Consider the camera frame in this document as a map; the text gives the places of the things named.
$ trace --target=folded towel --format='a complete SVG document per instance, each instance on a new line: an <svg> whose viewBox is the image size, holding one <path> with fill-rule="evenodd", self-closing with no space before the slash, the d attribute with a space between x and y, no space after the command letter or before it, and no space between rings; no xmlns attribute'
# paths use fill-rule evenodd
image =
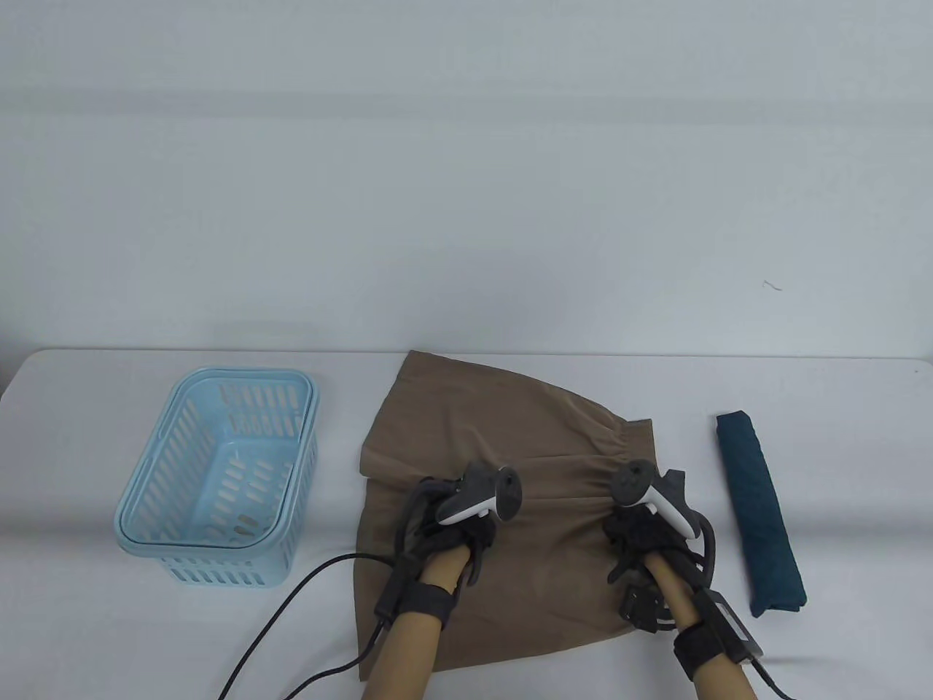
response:
<svg viewBox="0 0 933 700"><path fill-rule="evenodd" d="M807 594L752 421L743 411L718 416L716 435L751 579L752 616L769 609L797 612Z"/></svg>

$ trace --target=black cable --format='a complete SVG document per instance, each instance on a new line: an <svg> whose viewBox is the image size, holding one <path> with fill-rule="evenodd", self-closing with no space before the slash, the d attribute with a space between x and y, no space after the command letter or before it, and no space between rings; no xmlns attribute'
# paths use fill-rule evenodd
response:
<svg viewBox="0 0 933 700"><path fill-rule="evenodd" d="M781 700L794 700L790 695L786 694L780 688L777 687L777 683L774 682L774 679L771 675L764 669L764 666L761 665L761 662L758 659L752 659L752 667L758 671L761 679L768 684L768 687L774 691L774 694L777 695Z"/></svg>
<svg viewBox="0 0 933 700"><path fill-rule="evenodd" d="M388 566L392 566L392 559L391 559L390 557L387 557L387 556L379 556L378 554L366 554L366 553L360 553L360 552L352 552L352 553L349 553L349 554L341 554L340 556L335 556L333 559L328 559L328 560L327 560L324 564L322 564L320 567L316 568L316 569L315 569L314 571L312 571L310 574L308 574L308 575L305 576L303 579L301 579L301 581L299 582L299 584L298 584L297 586L295 586L295 588L292 589L292 592L291 592L290 594L288 594L288 597L285 599L285 602L283 602L282 605L279 606L279 609L278 609L277 611L275 611L275 614L273 614L273 615L270 617L269 621L266 623L266 626L263 627L263 628L262 628L262 631L259 632L258 635L256 635L256 638L255 638L255 639L253 639L253 643L249 645L249 649L246 650L246 653L243 655L243 657L240 659L239 663L237 663L236 667L233 669L233 673L231 673L231 674L230 674L230 677L227 679L227 683L224 685L224 689L220 692L220 695L217 696L217 700L224 700L224 698L227 697L227 693L230 692L230 688L233 686L233 682L236 680L236 677L240 675L240 671L243 670L243 666L244 666L244 664L246 663L246 660L250 657L250 655L253 653L253 651L256 650L256 647L259 646L259 642L262 641L262 638L266 636L266 633L269 632L270 629L272 629L272 626L275 624L275 621L279 619L279 616L282 614L282 612L285 610L285 608L288 607L288 604L289 604L290 602L292 602L292 599L293 599L296 595L298 595L299 591L300 591L302 588L304 588L304 585L305 585L308 581L310 581L311 579L313 579L315 576L317 576L319 573L321 573L321 571L323 571L323 570L326 569L327 567L330 567L330 566L332 566L332 565L334 565L334 564L337 564L338 562L346 561L347 559L371 559L371 560L374 561L374 562L382 562L383 564L386 564L386 565L388 565ZM377 629L378 632L382 632L382 628L381 628L380 626L377 626L376 629ZM375 645L375 643L376 643L375 638L376 638L377 636L378 636L378 635L374 635L374 636L373 636L373 639L370 641L370 644L367 645L368 648L364 650L364 653L360 654L359 658L354 659L354 661L351 662L348 666L346 666L346 668L352 667L354 663L359 663L360 661L363 660L363 658L366 656L367 653L369 653L370 651L372 651L372 646ZM339 673L339 672L342 671L342 670L344 670L344 668L339 668L339 669L337 669L337 670L333 670L332 672L333 672L333 673ZM324 673L324 675L330 675L330 673L331 673L331 671L326 671L326 672Z"/></svg>
<svg viewBox="0 0 933 700"><path fill-rule="evenodd" d="M703 533L703 578L705 587L713 587L713 571L716 569L716 535L713 534L713 525L701 512L693 511L700 521L700 532Z"/></svg>
<svg viewBox="0 0 933 700"><path fill-rule="evenodd" d="M329 668L327 671L321 671L320 673L315 673L309 679L301 683L301 685L298 688L296 688L291 693L286 695L285 700L292 700L293 697L295 697L298 693L300 693L305 688L307 688L309 685L314 683L316 680L325 679L327 676L334 676L338 673L342 673L343 671L353 668L355 665L362 662L363 659L369 656L369 653L372 651L372 648L376 646L376 639L379 638L379 634L382 632L382 630L383 630L383 623L377 624L376 629L372 631L372 637L370 637L369 641L366 643L366 647L363 649L362 652L360 652L359 656L357 656L353 661L348 662L342 666L336 666L335 668Z"/></svg>

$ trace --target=brown skirt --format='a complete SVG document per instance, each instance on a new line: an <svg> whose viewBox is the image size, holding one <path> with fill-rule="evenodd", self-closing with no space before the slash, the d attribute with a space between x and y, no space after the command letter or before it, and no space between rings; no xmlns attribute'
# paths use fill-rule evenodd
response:
<svg viewBox="0 0 933 700"><path fill-rule="evenodd" d="M655 461L649 420L514 372L411 352L363 443L369 477L359 552L391 553L405 497L425 476L456 479L469 460L509 464L522 477L522 510L498 528L479 582L462 592L440 637L435 670L571 649L631 629L618 614L623 583L602 532L609 477L632 459ZM388 567L357 560L360 647ZM369 677L377 653L360 666Z"/></svg>

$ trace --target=black glove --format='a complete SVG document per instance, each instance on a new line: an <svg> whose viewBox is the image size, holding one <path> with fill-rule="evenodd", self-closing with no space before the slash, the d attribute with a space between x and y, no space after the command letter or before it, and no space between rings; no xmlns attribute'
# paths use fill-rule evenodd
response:
<svg viewBox="0 0 933 700"><path fill-rule="evenodd" d="M609 583L614 583L632 568L650 578L643 560L646 554L658 552L691 587L703 586L704 576L697 568L703 565L703 558L693 552L687 546L687 540L658 513L652 513L648 506L616 506L603 521L603 531L619 554L619 563L609 572Z"/></svg>

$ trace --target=black wrist strap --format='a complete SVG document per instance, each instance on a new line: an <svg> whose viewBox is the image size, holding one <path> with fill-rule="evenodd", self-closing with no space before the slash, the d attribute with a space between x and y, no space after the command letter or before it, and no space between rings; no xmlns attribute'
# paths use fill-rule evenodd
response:
<svg viewBox="0 0 933 700"><path fill-rule="evenodd" d="M398 603L398 614L422 612L425 615L432 615L440 620L440 628L443 629L447 626L447 621L456 604L456 596L447 593L440 586L412 581Z"/></svg>
<svg viewBox="0 0 933 700"><path fill-rule="evenodd" d="M696 623L688 627L674 640L674 656L690 680L693 680L693 675L700 666L724 651L719 637L706 623Z"/></svg>

